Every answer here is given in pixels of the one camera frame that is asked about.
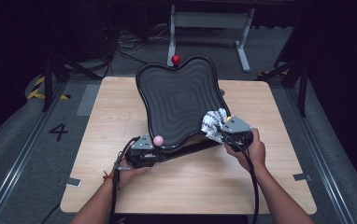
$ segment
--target red ball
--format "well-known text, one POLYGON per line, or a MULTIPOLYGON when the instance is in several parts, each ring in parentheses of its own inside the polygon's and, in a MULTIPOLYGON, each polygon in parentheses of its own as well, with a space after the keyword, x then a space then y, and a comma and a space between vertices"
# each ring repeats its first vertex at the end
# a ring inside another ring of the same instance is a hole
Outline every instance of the red ball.
POLYGON ((180 61, 181 61, 181 58, 177 54, 173 55, 173 57, 172 57, 173 65, 175 65, 175 66, 179 65, 180 61))

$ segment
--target black controller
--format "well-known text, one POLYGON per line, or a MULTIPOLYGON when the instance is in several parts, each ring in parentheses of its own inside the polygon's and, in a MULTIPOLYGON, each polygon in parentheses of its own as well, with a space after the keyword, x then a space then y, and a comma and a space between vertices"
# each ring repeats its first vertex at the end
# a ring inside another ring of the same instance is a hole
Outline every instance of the black controller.
MULTIPOLYGON (((234 151, 244 151, 253 141, 251 130, 252 127, 247 122, 233 116, 229 117, 223 127, 219 128, 219 133, 221 133, 221 140, 229 144, 234 151)), ((145 134, 130 146, 125 158, 136 169, 152 167, 156 162, 166 161, 170 154, 161 151, 152 143, 150 136, 145 134)))

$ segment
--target gray floor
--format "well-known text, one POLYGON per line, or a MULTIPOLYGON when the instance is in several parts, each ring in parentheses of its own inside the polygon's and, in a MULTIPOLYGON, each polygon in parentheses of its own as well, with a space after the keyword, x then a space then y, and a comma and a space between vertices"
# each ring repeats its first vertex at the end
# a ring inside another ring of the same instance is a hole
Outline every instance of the gray floor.
MULTIPOLYGON (((248 74, 242 72, 236 55, 234 42, 240 32, 235 30, 224 30, 217 35, 194 29, 181 31, 178 35, 177 54, 183 59, 193 54, 208 56, 215 63, 219 79, 254 80, 260 72, 273 69, 273 63, 291 31, 290 28, 251 29, 245 46, 251 67, 248 74)), ((167 49, 168 41, 161 39, 127 53, 149 63, 165 63, 167 49)), ((111 65, 112 70, 108 71, 108 76, 133 77, 142 63, 116 55, 111 65)), ((311 85, 308 85, 307 117, 304 119, 298 116, 291 100, 298 89, 296 86, 292 90, 283 89, 279 85, 281 79, 282 77, 274 77, 268 83, 298 160, 304 173, 312 179, 308 184, 318 206, 317 213, 312 217, 317 223, 357 223, 357 173, 339 144, 311 85), (318 161, 313 153, 315 146, 308 141, 304 123, 309 125, 341 195, 332 195, 332 191, 327 188, 329 185, 326 183, 325 173, 317 165, 318 161), (335 204, 335 198, 340 197, 352 220, 341 217, 342 213, 335 204)), ((36 78, 29 83, 26 95, 35 81, 36 78)), ((22 150, 26 149, 28 154, 24 157, 27 159, 22 161, 23 169, 15 170, 16 176, 11 179, 13 182, 5 191, 5 197, 0 197, 0 223, 40 223, 60 202, 64 193, 61 180, 67 178, 71 172, 99 85, 100 81, 74 75, 60 89, 59 84, 55 84, 55 92, 63 90, 64 94, 71 95, 70 100, 57 100, 51 111, 41 113, 43 100, 29 99, 23 108, 1 126, 0 191, 1 186, 7 186, 7 183, 4 185, 4 180, 17 158, 23 158, 22 150), (28 138, 35 134, 34 128, 40 120, 43 128, 32 144, 28 142, 28 138), (68 133, 57 141, 58 134, 49 131, 61 123, 68 133)), ((57 209, 47 223, 67 223, 72 216, 73 214, 57 209)), ((269 215, 261 215, 259 223, 271 223, 269 215)))

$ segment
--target number 4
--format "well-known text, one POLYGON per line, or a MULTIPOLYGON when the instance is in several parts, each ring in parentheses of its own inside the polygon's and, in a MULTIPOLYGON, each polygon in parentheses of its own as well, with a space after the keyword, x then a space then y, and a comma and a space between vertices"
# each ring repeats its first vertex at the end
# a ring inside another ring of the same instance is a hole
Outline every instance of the number 4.
POLYGON ((62 137, 62 134, 63 133, 68 133, 68 131, 65 131, 64 130, 65 128, 65 124, 61 123, 59 124, 59 126, 57 126, 56 128, 53 128, 52 130, 50 130, 50 133, 58 133, 59 135, 57 136, 57 141, 59 142, 60 141, 60 138, 62 137))

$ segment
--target black wall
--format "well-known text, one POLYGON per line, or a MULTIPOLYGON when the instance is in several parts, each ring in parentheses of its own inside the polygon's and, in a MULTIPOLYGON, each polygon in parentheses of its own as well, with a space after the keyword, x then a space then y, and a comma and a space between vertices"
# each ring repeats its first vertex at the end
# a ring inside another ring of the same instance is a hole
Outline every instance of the black wall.
POLYGON ((18 2, 0 2, 0 125, 26 103, 25 88, 42 64, 40 46, 18 2))
POLYGON ((357 170, 357 1, 333 2, 304 16, 283 59, 310 60, 309 79, 357 170))

